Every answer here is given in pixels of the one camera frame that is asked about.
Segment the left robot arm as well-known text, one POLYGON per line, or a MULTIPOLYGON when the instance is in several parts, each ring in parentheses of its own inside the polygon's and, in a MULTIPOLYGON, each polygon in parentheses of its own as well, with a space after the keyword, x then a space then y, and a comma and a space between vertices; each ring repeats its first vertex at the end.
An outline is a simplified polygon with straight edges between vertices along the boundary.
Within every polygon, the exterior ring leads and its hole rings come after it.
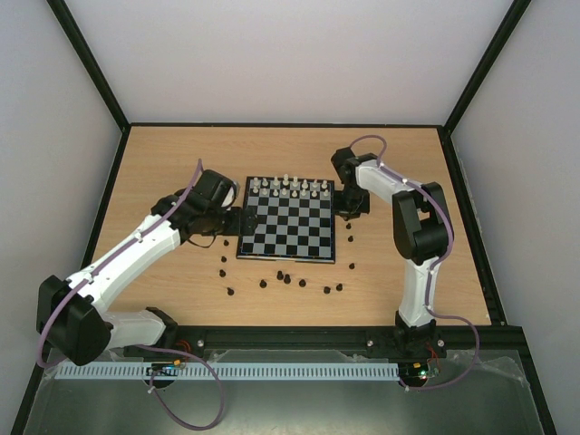
POLYGON ((192 236, 251 234, 251 215, 234 205, 238 192, 235 181, 196 169, 184 189, 161 198, 107 254, 66 279, 46 278, 38 295, 39 344, 50 344, 78 366, 112 348, 145 345, 167 352, 178 329, 170 316, 155 307, 135 313, 110 307, 149 266, 192 236))

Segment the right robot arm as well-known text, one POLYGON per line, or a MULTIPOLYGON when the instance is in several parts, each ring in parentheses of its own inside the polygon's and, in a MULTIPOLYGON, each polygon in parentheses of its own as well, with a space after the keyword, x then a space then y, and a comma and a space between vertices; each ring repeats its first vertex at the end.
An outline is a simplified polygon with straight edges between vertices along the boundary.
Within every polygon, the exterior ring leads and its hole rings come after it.
POLYGON ((435 285, 453 244, 443 189, 403 176, 372 153, 357 156, 350 147, 338 149, 331 162, 343 184, 333 194, 336 215, 351 220, 368 214, 371 194, 391 206, 394 244, 406 261, 393 340, 401 353, 413 355, 435 336, 435 285))

